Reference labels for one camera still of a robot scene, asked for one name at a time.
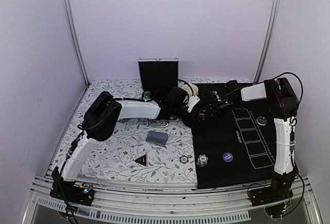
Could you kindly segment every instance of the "wall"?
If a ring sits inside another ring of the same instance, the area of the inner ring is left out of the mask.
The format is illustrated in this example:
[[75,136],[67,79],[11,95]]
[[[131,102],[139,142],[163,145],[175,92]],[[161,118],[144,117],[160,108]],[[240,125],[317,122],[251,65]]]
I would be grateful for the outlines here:
[[[330,223],[330,0],[280,1],[263,77],[292,71],[303,81],[296,126],[297,163],[308,175],[324,223]],[[299,95],[297,81],[290,80]]]
[[71,0],[91,80],[138,78],[138,57],[179,57],[182,78],[253,80],[272,0]]
[[62,0],[1,0],[0,13],[0,223],[17,224],[84,85]]

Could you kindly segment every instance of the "floral pattern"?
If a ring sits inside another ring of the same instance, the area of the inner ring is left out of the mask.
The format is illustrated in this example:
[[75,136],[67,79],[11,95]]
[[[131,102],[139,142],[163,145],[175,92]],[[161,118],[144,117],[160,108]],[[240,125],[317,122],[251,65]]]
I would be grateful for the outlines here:
[[[190,79],[197,83],[223,83],[221,79]],[[84,113],[102,91],[109,91],[115,98],[140,98],[141,83],[138,79],[93,81],[89,86],[68,130],[61,141],[52,168],[65,159],[70,143],[79,134],[77,125],[83,121]],[[165,147],[147,143],[149,131],[165,132],[169,135]],[[147,154],[148,165],[134,160]],[[180,157],[189,160],[183,164]],[[91,153],[79,172],[80,176],[108,180],[125,180],[151,183],[196,183],[194,150],[190,128],[181,121],[170,121],[167,127],[148,127],[145,119],[127,119],[117,122],[113,135]]]

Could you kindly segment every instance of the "black mat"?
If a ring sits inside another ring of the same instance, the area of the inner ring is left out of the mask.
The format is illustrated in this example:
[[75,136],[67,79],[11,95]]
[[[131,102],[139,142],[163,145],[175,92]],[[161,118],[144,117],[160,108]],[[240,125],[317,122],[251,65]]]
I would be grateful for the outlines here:
[[[197,84],[226,94],[225,84]],[[267,125],[256,119],[264,116]],[[196,165],[198,188],[215,188],[270,179],[276,158],[276,133],[266,100],[243,102],[221,118],[209,118],[192,128],[195,161],[208,157],[205,167]]]

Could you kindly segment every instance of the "beige round object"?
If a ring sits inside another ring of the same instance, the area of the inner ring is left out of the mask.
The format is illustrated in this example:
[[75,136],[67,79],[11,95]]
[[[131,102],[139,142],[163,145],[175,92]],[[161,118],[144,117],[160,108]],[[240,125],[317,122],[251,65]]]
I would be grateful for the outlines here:
[[[198,87],[197,85],[194,85],[194,84],[189,84],[194,92],[194,96],[198,95]],[[183,90],[185,90],[189,97],[192,97],[192,94],[191,94],[191,89],[189,86],[187,86],[186,84],[184,84],[182,87],[181,87]]]

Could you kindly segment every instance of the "black triangle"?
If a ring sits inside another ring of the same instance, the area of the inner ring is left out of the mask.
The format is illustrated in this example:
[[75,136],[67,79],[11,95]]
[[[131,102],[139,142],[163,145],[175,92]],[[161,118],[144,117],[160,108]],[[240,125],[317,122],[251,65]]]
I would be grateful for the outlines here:
[[142,166],[148,166],[148,155],[145,154],[134,161]]

